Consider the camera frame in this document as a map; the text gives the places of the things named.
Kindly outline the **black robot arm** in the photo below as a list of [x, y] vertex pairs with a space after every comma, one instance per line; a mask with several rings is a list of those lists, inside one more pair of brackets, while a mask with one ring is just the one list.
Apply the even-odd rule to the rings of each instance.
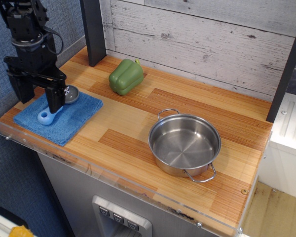
[[54, 114], [65, 104], [67, 76], [56, 66], [57, 33], [46, 27], [46, 13], [38, 0], [0, 0], [0, 14], [17, 53], [4, 58], [15, 94], [25, 104], [34, 97], [35, 86], [44, 88], [49, 110]]

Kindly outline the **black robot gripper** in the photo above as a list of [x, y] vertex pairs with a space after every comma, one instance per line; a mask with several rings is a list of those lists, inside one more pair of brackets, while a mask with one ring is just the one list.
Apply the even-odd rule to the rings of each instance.
[[41, 32], [33, 39], [11, 39], [17, 55], [6, 56], [8, 77], [14, 92], [23, 104], [35, 96], [34, 85], [45, 88], [52, 114], [65, 104], [66, 75], [56, 67], [55, 32]]

